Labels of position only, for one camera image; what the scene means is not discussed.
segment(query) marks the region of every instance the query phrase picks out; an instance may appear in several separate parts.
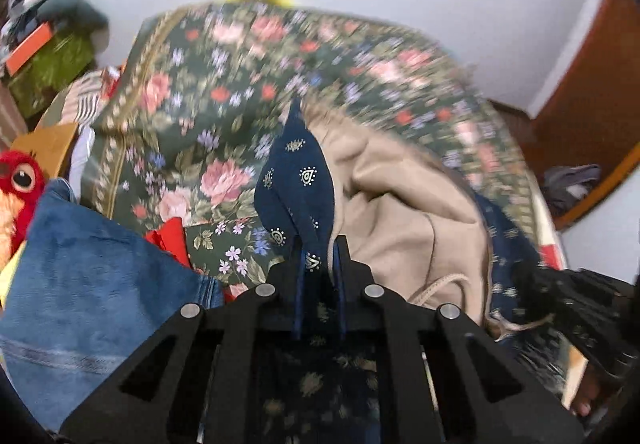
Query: wooden furniture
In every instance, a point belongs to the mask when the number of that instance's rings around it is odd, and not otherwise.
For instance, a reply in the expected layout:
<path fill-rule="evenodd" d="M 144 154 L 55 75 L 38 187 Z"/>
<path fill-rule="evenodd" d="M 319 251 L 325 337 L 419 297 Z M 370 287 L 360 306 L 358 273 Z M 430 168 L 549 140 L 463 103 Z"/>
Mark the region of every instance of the wooden furniture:
<path fill-rule="evenodd" d="M 521 143 L 539 182 L 553 166 L 599 164 L 600 185 L 567 214 L 562 229 L 622 182 L 639 161 L 640 8 L 635 0 L 603 0 L 584 45 Z"/>

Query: orange box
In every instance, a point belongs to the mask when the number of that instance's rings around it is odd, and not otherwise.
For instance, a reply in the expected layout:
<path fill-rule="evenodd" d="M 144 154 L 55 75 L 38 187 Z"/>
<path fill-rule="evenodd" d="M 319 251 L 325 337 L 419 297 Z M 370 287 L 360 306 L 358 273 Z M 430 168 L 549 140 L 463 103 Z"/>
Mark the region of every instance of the orange box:
<path fill-rule="evenodd" d="M 5 66 L 10 76 L 13 76 L 22 65 L 24 65 L 31 56 L 33 56 L 40 48 L 51 38 L 53 31 L 48 23 L 43 23 L 31 34 L 29 34 L 18 47 L 11 52 Z"/>

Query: blue denim jeans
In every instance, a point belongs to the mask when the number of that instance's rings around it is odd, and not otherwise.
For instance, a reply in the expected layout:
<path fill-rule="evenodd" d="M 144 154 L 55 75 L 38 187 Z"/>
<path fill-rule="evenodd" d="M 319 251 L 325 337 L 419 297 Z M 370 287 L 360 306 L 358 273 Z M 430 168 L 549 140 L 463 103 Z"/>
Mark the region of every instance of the blue denim jeans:
<path fill-rule="evenodd" d="M 52 430 L 183 304 L 223 303 L 216 280 L 71 201 L 47 184 L 0 318 L 14 388 Z"/>

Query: plush toy eye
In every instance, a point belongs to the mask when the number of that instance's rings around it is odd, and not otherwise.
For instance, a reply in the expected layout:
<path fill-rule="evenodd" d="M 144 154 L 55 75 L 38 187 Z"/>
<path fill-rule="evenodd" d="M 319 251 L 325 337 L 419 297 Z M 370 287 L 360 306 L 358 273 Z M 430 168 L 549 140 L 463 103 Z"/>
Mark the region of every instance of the plush toy eye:
<path fill-rule="evenodd" d="M 16 191 L 28 193 L 36 185 L 36 174 L 30 164 L 20 164 L 11 175 L 11 182 Z"/>

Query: red cloth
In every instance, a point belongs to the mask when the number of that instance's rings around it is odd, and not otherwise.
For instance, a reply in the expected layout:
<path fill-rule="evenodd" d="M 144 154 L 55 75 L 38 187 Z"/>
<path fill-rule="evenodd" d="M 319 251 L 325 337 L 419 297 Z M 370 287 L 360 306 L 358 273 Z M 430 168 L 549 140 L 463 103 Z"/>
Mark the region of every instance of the red cloth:
<path fill-rule="evenodd" d="M 249 288 L 244 283 L 238 283 L 236 285 L 227 285 L 223 290 L 225 294 L 225 304 L 231 303 L 243 292 L 246 292 L 248 290 Z"/>
<path fill-rule="evenodd" d="M 149 231 L 145 234 L 145 240 L 170 253 L 185 267 L 191 268 L 180 217 L 169 218 L 160 229 Z"/>
<path fill-rule="evenodd" d="M 120 81 L 120 78 L 117 78 L 111 81 L 111 83 L 109 83 L 109 86 L 104 93 L 104 98 L 110 100 L 113 97 L 113 95 L 116 93 L 116 89 L 118 88 L 119 81 Z"/>
<path fill-rule="evenodd" d="M 555 244 L 550 246 L 540 246 L 540 254 L 542 254 L 542 259 L 546 266 L 554 268 L 555 270 L 559 270 L 561 267 L 560 255 L 558 253 L 558 247 Z"/>

